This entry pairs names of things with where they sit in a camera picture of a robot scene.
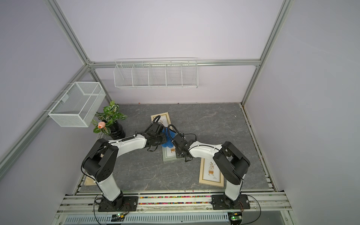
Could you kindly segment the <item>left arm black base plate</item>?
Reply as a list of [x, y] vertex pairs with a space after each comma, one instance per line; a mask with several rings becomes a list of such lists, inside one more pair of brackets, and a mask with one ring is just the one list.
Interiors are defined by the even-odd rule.
[[134, 212], [137, 210], [138, 200], [137, 196], [125, 196], [111, 202], [103, 197], [98, 212]]

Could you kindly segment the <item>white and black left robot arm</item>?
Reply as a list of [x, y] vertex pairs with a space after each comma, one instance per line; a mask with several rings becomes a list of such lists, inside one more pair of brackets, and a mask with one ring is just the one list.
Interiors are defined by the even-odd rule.
[[155, 146], [167, 142], [165, 127], [159, 122], [152, 122], [144, 132], [132, 136], [107, 141], [98, 139], [81, 164], [81, 172], [92, 178], [102, 191], [104, 201], [114, 208], [123, 205], [123, 192], [113, 177], [113, 170], [118, 157], [128, 152]]

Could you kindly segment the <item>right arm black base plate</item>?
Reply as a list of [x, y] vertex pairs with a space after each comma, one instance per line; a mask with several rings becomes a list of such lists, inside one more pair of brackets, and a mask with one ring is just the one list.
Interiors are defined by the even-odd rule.
[[250, 204], [247, 195], [240, 195], [236, 200], [231, 200], [225, 194], [212, 195], [213, 210], [248, 210]]

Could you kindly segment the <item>green-grey picture frame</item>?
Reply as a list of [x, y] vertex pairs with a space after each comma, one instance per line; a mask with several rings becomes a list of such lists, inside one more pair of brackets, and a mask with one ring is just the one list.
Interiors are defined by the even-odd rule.
[[162, 147], [162, 152], [164, 162], [181, 160], [181, 158], [176, 157], [176, 149], [174, 147]]

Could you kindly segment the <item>beige picture frame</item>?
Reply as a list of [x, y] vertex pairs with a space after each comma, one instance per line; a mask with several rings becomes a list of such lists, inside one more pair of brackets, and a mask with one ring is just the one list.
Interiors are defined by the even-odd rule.
[[162, 123], [165, 127], [168, 127], [168, 125], [171, 124], [171, 120], [168, 112], [152, 115], [151, 120], [153, 121], [158, 115], [160, 116], [160, 119], [158, 120], [159, 123]]

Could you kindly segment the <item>blue microfibre cloth black trim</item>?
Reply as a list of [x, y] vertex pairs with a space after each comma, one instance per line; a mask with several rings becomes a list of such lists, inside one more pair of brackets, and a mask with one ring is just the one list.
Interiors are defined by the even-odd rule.
[[176, 133], [173, 130], [168, 131], [167, 127], [163, 130], [163, 133], [166, 135], [166, 143], [162, 144], [162, 147], [173, 148], [172, 138], [176, 136]]

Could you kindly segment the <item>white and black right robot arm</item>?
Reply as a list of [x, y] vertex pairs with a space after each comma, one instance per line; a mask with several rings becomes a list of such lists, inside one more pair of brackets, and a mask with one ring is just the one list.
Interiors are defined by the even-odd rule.
[[244, 177], [250, 167], [247, 157], [231, 142], [211, 145], [199, 141], [187, 141], [183, 135], [170, 138], [179, 157], [190, 161], [193, 158], [213, 160], [226, 179], [226, 189], [221, 200], [229, 206], [240, 203]]

